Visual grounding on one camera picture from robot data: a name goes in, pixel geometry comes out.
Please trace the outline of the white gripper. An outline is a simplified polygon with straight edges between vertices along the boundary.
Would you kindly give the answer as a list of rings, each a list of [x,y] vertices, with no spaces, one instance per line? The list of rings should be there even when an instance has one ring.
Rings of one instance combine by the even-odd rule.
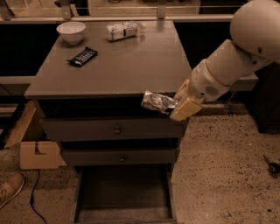
[[[212,76],[203,59],[191,72],[173,99],[178,103],[170,114],[173,121],[181,122],[202,110],[203,101],[213,102],[229,90]]]

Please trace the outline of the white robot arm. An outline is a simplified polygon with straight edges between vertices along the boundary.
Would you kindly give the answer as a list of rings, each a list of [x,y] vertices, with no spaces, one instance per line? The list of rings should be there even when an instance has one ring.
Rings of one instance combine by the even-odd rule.
[[[241,77],[280,63],[280,3],[245,3],[231,20],[230,35],[191,71],[175,94],[178,104],[170,114],[172,120],[185,120],[202,110],[204,102],[228,92]]]

